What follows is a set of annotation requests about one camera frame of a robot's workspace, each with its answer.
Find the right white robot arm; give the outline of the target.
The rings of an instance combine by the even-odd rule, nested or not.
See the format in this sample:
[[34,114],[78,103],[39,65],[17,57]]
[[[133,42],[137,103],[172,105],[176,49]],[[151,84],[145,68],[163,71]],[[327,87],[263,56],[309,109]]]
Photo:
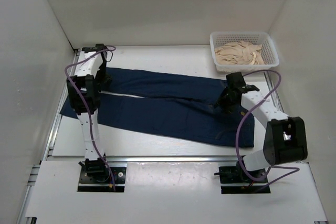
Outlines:
[[304,120],[300,117],[290,117],[278,110],[268,97],[262,95],[255,85],[247,84],[245,75],[241,72],[226,76],[227,86],[216,102],[222,110],[228,110],[240,105],[247,110],[241,119],[235,137],[236,152],[239,153],[240,131],[245,120],[253,115],[265,128],[265,138],[261,150],[241,156],[237,154],[238,162],[236,177],[247,182],[260,182],[266,175],[254,177],[255,171],[305,160],[308,157],[307,137]]

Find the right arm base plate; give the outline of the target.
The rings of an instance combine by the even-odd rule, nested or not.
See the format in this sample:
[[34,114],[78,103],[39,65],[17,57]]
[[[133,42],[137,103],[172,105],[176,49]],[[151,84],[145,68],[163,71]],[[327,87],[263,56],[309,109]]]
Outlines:
[[270,194],[268,179],[254,181],[237,166],[220,166],[214,176],[220,180],[221,194]]

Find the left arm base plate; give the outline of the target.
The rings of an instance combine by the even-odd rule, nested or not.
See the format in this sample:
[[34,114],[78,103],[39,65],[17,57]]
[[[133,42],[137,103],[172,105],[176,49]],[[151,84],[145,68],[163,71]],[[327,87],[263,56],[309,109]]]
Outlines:
[[111,185],[112,179],[110,175],[103,175],[103,177],[96,179],[92,176],[89,176],[85,170],[84,164],[82,164],[77,192],[123,193],[125,190],[127,168],[125,166],[111,166],[110,168],[114,177],[115,188],[113,185]]

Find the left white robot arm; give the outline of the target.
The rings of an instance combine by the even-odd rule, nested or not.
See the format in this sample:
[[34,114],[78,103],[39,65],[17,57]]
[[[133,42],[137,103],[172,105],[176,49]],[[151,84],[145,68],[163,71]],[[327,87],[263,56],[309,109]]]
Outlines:
[[64,69],[70,106],[80,122],[85,143],[85,161],[81,165],[89,177],[110,185],[114,184],[114,176],[100,143],[98,111],[101,89],[112,81],[106,66],[115,50],[115,46],[104,44],[84,48],[83,60]]

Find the dark blue denim trousers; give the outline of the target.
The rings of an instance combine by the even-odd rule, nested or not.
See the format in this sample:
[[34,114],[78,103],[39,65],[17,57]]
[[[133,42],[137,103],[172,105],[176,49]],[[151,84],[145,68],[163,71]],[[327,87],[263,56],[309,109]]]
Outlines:
[[[215,103],[225,80],[108,68],[108,91],[100,96],[98,122],[119,129],[181,138],[217,146],[235,146],[245,109],[223,113]],[[254,146],[255,119],[250,115],[240,131],[239,146]]]

